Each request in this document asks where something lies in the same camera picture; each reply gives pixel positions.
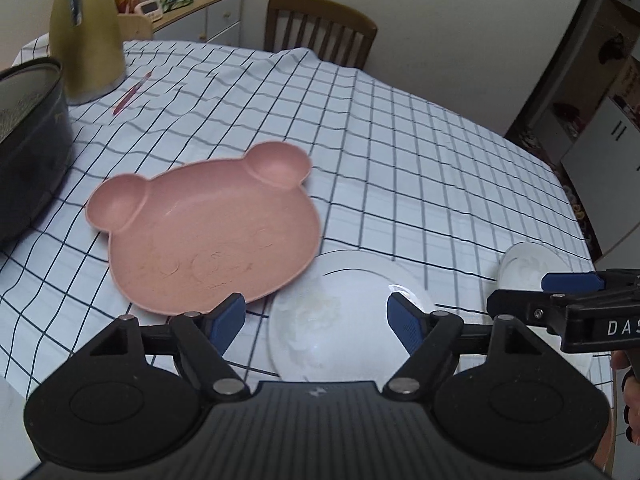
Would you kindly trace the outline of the person's right hand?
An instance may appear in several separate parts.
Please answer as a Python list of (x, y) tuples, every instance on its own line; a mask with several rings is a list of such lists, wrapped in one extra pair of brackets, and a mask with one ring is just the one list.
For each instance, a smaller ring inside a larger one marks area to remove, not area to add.
[(626, 438), (630, 443), (639, 445), (640, 440), (640, 386), (637, 376), (634, 374), (628, 356), (623, 351), (614, 351), (611, 359), (611, 367), (613, 370), (624, 370), (626, 372), (623, 378), (623, 400), (624, 412), (623, 418), (626, 428)]

